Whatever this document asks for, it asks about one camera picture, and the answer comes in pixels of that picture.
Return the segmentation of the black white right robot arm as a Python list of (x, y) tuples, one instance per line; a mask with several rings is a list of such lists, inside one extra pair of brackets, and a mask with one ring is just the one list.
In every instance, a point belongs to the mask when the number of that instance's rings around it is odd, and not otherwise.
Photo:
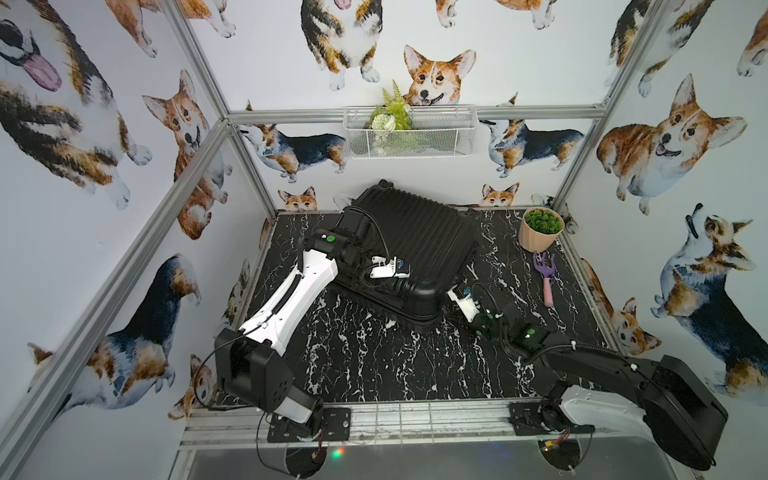
[(628, 357), (515, 319), (480, 283), (447, 292), (477, 336), (498, 345), (511, 359), (540, 364), (597, 386), (595, 393), (559, 381), (543, 398), (543, 427), (603, 427), (654, 442), (677, 462), (698, 471), (715, 466), (728, 421), (725, 407), (682, 360)]

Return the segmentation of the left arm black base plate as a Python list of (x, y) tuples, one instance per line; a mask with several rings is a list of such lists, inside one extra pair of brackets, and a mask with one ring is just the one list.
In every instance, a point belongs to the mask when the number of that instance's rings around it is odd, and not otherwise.
[(347, 441), (350, 437), (352, 410), (322, 407), (305, 423), (274, 415), (267, 435), (269, 443)]

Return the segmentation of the black hard-shell suitcase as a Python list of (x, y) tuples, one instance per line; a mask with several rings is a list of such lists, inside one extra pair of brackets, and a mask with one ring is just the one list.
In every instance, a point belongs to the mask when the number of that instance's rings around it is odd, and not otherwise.
[(411, 265), (411, 277), (385, 284), (384, 294), (358, 294), (341, 285), (329, 288), (348, 299), (416, 330), (439, 322), (448, 290), (474, 254), (479, 233), (477, 216), (398, 189), (385, 180), (367, 188), (342, 210), (334, 227), (337, 239), (391, 252)]

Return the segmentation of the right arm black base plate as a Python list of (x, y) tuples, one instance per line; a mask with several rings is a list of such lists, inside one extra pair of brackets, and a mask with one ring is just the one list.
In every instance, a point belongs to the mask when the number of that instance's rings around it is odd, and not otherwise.
[(546, 402), (512, 402), (508, 405), (508, 422), (518, 436), (590, 434), (591, 425), (577, 425), (556, 407)]

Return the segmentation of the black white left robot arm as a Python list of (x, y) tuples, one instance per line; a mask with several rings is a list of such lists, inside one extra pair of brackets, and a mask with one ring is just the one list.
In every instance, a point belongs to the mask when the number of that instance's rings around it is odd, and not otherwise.
[(349, 206), (331, 229), (302, 238), (296, 263), (273, 295), (240, 329), (222, 330), (206, 357), (215, 361), (221, 390), (288, 420), (307, 437), (324, 426), (323, 401), (294, 385), (284, 354), (309, 308), (339, 274), (363, 281), (410, 276), (387, 244), (381, 214)]

